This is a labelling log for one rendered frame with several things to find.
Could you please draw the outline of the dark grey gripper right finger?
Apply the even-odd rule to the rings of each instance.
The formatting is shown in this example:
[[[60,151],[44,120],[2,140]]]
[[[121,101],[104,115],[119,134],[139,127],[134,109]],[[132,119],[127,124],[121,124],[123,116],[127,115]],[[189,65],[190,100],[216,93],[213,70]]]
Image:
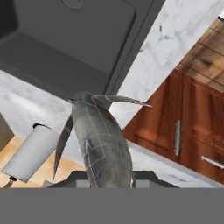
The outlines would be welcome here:
[[[132,188],[155,188],[155,187],[171,187],[177,188],[176,185],[159,179],[154,171],[133,171]]]

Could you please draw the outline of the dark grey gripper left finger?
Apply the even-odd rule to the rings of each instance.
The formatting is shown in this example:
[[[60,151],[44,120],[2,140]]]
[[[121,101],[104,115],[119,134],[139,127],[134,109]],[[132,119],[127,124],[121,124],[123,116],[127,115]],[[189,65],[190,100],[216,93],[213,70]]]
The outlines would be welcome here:
[[[56,184],[50,185],[50,188],[90,188],[88,176],[85,171],[72,171],[67,179]]]

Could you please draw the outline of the grey fish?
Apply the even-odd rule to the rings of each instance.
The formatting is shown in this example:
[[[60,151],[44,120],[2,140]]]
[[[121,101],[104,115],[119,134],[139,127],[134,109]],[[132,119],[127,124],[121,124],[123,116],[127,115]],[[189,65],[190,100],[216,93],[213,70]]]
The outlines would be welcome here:
[[[68,100],[71,114],[60,134],[53,169],[57,170],[72,131],[75,132],[93,188],[130,188],[133,166],[130,149],[117,120],[105,107],[107,102],[143,101],[121,95],[92,94],[81,91]]]

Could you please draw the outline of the light wooden tray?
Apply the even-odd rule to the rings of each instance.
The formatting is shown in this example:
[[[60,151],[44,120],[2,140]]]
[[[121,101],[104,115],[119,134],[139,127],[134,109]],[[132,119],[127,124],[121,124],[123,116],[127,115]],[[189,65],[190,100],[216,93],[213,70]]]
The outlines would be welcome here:
[[[4,186],[9,182],[9,176],[2,173],[2,169],[17,152],[23,141],[23,138],[14,136],[7,143],[7,145],[0,150],[0,188],[4,188]],[[41,188],[46,180],[51,182],[53,175],[54,155],[55,153],[53,152],[51,156],[38,168],[27,183],[17,180],[12,184],[11,188]],[[83,165],[79,165],[63,157],[60,160],[54,183],[66,179],[74,170],[84,171],[85,168]]]

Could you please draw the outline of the dark grey sink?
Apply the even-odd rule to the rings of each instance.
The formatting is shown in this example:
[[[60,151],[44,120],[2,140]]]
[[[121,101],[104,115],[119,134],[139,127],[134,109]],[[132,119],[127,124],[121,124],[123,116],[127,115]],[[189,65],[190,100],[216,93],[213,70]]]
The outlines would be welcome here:
[[[0,0],[0,70],[68,99],[115,95],[165,0]]]

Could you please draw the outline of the white paper towel roll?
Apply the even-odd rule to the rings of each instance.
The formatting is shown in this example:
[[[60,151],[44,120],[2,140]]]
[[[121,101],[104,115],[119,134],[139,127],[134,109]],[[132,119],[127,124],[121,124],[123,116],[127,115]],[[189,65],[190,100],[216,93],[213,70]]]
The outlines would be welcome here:
[[[27,182],[56,148],[59,133],[41,123],[34,123],[30,135],[12,156],[2,173]]]

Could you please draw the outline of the brown wooden cupboard door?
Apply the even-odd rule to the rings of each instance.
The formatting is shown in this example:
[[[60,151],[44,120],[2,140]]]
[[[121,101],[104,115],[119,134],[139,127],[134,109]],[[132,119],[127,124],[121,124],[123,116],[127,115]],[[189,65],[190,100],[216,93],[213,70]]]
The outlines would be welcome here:
[[[183,80],[183,74],[173,70],[147,101],[151,108],[142,107],[123,129],[127,140],[177,163],[175,134],[182,114]]]

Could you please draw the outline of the brown wooden drawer front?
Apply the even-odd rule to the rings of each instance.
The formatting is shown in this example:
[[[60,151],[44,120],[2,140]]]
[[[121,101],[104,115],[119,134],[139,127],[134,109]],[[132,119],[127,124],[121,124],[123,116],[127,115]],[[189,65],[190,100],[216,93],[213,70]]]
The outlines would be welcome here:
[[[224,95],[184,78],[181,164],[224,185],[224,169],[201,159],[224,164]]]

